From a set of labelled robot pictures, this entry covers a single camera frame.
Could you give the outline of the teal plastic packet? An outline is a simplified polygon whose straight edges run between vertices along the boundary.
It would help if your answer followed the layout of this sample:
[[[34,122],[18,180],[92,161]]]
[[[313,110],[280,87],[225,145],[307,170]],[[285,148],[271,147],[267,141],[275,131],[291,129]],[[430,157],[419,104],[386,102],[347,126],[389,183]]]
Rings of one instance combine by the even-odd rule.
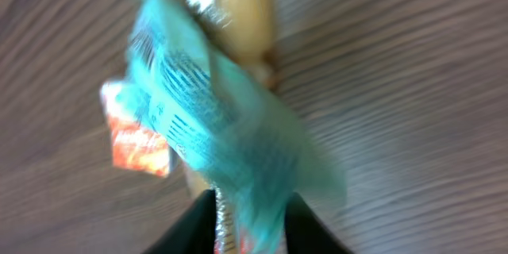
[[[344,193],[344,179],[297,117],[213,46],[179,0],[141,0],[115,100],[211,184],[152,252],[209,253],[218,199],[254,252],[343,253],[302,198]]]

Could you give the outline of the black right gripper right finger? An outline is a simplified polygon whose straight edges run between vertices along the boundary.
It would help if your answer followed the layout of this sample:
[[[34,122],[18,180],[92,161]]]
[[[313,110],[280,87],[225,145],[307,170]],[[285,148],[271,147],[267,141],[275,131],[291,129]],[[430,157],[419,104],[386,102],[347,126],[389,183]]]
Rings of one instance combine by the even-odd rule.
[[[352,254],[298,193],[293,193],[287,203],[284,231],[288,254]]]

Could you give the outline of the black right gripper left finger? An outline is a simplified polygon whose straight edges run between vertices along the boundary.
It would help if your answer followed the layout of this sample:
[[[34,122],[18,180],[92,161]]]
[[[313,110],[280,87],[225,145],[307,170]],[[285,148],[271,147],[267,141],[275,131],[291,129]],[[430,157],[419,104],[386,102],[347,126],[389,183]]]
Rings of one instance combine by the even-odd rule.
[[[215,191],[205,190],[143,254],[214,254],[216,221]]]

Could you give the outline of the orange spaghetti packet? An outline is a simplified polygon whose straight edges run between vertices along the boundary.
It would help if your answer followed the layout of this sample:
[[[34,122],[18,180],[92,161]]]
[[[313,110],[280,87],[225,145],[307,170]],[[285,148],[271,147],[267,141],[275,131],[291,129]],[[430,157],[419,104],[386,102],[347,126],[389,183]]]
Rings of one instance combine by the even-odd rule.
[[[250,253],[280,238],[254,164],[266,150],[273,41],[272,0],[140,0],[117,96],[226,197]]]

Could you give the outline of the small orange snack packet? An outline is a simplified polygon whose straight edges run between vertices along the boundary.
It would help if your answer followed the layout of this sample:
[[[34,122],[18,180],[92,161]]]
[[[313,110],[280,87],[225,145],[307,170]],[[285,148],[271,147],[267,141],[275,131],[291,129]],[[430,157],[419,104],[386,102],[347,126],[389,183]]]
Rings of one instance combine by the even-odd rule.
[[[170,148],[158,133],[142,127],[117,103],[121,82],[106,82],[100,90],[102,108],[110,129],[112,165],[130,171],[142,171],[157,177],[171,172]]]

